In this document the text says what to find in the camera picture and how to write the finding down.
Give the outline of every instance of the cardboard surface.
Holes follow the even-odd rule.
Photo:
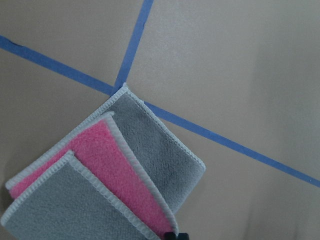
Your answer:
[[[2,1],[0,35],[113,85],[142,1]],[[143,100],[320,179],[320,3],[155,1],[128,85]],[[108,96],[0,50],[4,183]],[[206,164],[190,239],[314,240],[320,189],[165,121]],[[11,240],[4,228],[0,239]]]

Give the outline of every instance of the black object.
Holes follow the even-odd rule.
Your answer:
[[[174,232],[166,232],[164,240],[189,240],[189,235],[188,233],[179,233],[178,237],[176,237]]]

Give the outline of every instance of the blue tape line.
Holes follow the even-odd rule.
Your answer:
[[[104,94],[110,95],[112,92],[113,87],[111,85],[93,78],[92,76],[89,76],[72,67],[69,67],[61,62],[58,62],[50,57],[47,57],[39,52],[36,52],[28,47],[18,45],[1,35],[0,48],[38,64],[46,69],[50,69],[67,78],[73,79],[81,84],[87,85],[90,88],[103,92]]]
[[[111,95],[113,90],[112,86],[104,83],[98,79],[95,79],[89,75],[86,75],[76,69],[73,69],[63,63],[60,63],[56,60],[53,60],[41,53],[38,53],[34,50],[31,50],[27,47],[17,45],[10,40],[6,39],[3,36],[0,36],[0,48],[7,50],[13,54],[16,54],[24,59],[27,59],[35,64],[41,65],[47,69],[50,69],[54,72],[57,72],[61,75],[64,75],[70,79],[73,79],[79,83],[82,83],[90,88],[93,88],[97,91],[100,91],[104,94]],[[174,115],[166,110],[163,110],[151,103],[144,102],[159,118],[167,120],[175,125],[178,125],[184,129],[187,129],[195,134],[203,136],[207,139],[210,139],[218,144],[221,144],[227,148],[230,148],[238,153],[244,154],[250,158],[253,158],[261,163],[269,165],[275,169],[278,169],[286,174],[289,174],[293,177],[296,177],[300,180],[303,180],[309,184],[312,184],[318,188],[320,188],[320,180],[315,179],[311,176],[308,176],[300,171],[297,171],[283,163],[280,163],[276,160],[273,160],[267,156],[262,155],[256,151],[251,150],[239,143],[236,143],[224,136],[221,136],[215,132],[212,132],[202,126],[199,126],[195,123],[192,123],[182,117]]]
[[[196,133],[200,136],[203,136],[207,139],[210,139],[218,144],[221,144],[223,146],[226,146],[229,149],[232,149],[238,153],[244,154],[250,158],[253,158],[261,163],[264,163],[266,165],[269,165],[275,169],[278,169],[286,174],[289,174],[293,177],[296,177],[298,179],[301,179],[309,184],[315,185],[318,188],[320,188],[320,180],[315,179],[311,176],[308,176],[300,171],[297,171],[287,165],[284,165],[283,163],[280,163],[276,160],[273,160],[265,155],[262,155],[261,153],[258,153],[256,151],[251,150],[250,148],[247,148],[235,141],[232,141],[224,136],[221,136],[215,132],[212,132],[202,126],[199,126],[193,122],[190,122],[186,119],[183,119],[182,117],[179,117],[177,115],[174,115],[166,110],[163,110],[155,105],[152,105],[151,103],[144,102],[153,112],[155,115],[157,115],[159,118],[162,118],[164,120],[167,120],[175,125],[178,125],[184,129],[187,129],[193,133]]]
[[[126,49],[118,76],[116,77],[116,81],[114,83],[111,93],[112,95],[122,87],[128,78],[153,2],[153,0],[144,0],[142,3],[142,7],[136,20],[128,48]]]

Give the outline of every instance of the white stitched edge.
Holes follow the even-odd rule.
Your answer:
[[[111,96],[103,105],[101,105],[96,111],[94,111],[90,116],[88,116],[82,123],[80,123],[75,129],[73,129],[68,135],[61,139],[56,145],[40,156],[36,161],[27,166],[24,170],[19,172],[16,176],[9,179],[5,187],[10,190],[22,179],[32,174],[36,169],[47,162],[51,157],[53,157],[60,149],[63,148],[74,136],[76,136],[80,129],[82,129],[87,123],[94,120],[96,117],[105,112],[111,105],[113,105],[123,94],[128,93],[128,96],[137,104],[137,106],[151,118],[158,127],[164,132],[169,138],[176,143],[186,154],[188,154],[194,161],[196,161],[202,168],[203,171],[206,170],[205,164],[199,159],[193,152],[191,152],[164,124],[160,119],[144,104],[144,102],[134,95],[127,87],[125,83],[118,92]]]
[[[143,181],[145,186],[149,189],[152,196],[155,198],[155,200],[160,205],[164,215],[168,219],[174,233],[177,235],[179,233],[178,224],[176,221],[176,218],[169,208],[167,202],[163,198],[162,194],[158,190],[157,186],[154,184],[154,182],[151,180],[143,166],[140,164],[140,162],[137,160],[135,154],[130,149],[127,141],[123,137],[121,131],[119,130],[116,122],[112,118],[112,116],[106,116],[105,118],[106,124],[108,125],[118,147],[121,149],[124,156],[128,159],[129,163],[135,170],[135,172],[138,174],[140,179]]]
[[[52,148],[46,151],[37,160],[19,172],[17,175],[9,179],[5,183],[5,187],[10,190],[22,179],[32,174],[36,169],[42,166],[45,162],[51,159],[60,149],[63,148],[74,136],[76,136],[83,127],[94,120],[96,117],[104,113],[111,105],[113,105],[126,91],[129,89],[125,86],[117,91],[113,96],[111,96],[104,104],[102,104],[97,110],[90,114],[83,122],[81,122],[76,128],[74,128],[69,134],[67,134],[63,139],[61,139]]]
[[[145,225],[119,198],[117,198],[106,186],[76,157],[70,159],[69,164],[80,173],[91,185],[117,209],[127,220],[148,240],[160,240],[160,238]]]
[[[72,135],[70,135],[70,139],[68,138],[64,138],[64,141],[60,141],[58,142],[54,147],[54,149],[51,149],[52,151],[50,153],[46,152],[44,153],[38,160],[43,161],[42,163],[39,161],[38,163],[41,165],[39,165],[37,168],[35,168],[33,171],[31,171],[31,165],[27,166],[27,168],[30,168],[30,174],[32,174],[35,170],[37,170],[39,167],[41,167],[44,163],[46,163],[47,161],[49,161],[55,154],[57,154],[61,149],[63,149],[75,136],[77,136],[78,134],[80,134],[81,132],[83,132],[84,130],[92,127],[94,124],[96,124],[97,122],[101,121],[102,119],[104,119],[106,116],[113,116],[115,113],[113,111],[107,111],[99,116],[97,116],[96,118],[94,118],[92,121],[90,121],[89,123],[87,123],[86,125],[83,125],[81,127],[79,127],[77,129],[77,131],[75,131]]]
[[[5,213],[2,215],[0,223],[5,226],[11,216],[17,211],[22,203],[36,190],[38,189],[48,178],[61,169],[72,157],[74,153],[67,151],[56,163],[49,167],[37,180],[35,180],[13,203],[8,207]]]
[[[165,133],[174,143],[178,145],[187,155],[189,155],[194,161],[196,161],[202,168],[206,170],[206,166],[203,161],[198,158],[190,149],[184,145],[167,127],[166,125],[151,111],[151,109],[145,105],[144,101],[139,99],[129,89],[126,91],[127,95],[136,103],[136,105],[151,119],[157,126]]]

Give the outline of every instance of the folded cloth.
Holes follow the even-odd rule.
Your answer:
[[[22,179],[10,193],[17,198],[68,150],[159,237],[178,233],[169,206],[107,112],[91,121],[51,159]]]
[[[24,240],[159,240],[72,151],[13,202],[1,224]]]
[[[106,111],[116,113],[114,121],[126,142],[170,209],[176,213],[202,177],[205,165],[126,85],[54,147],[10,179],[6,187],[10,190],[23,178],[49,161],[78,134],[79,129]]]

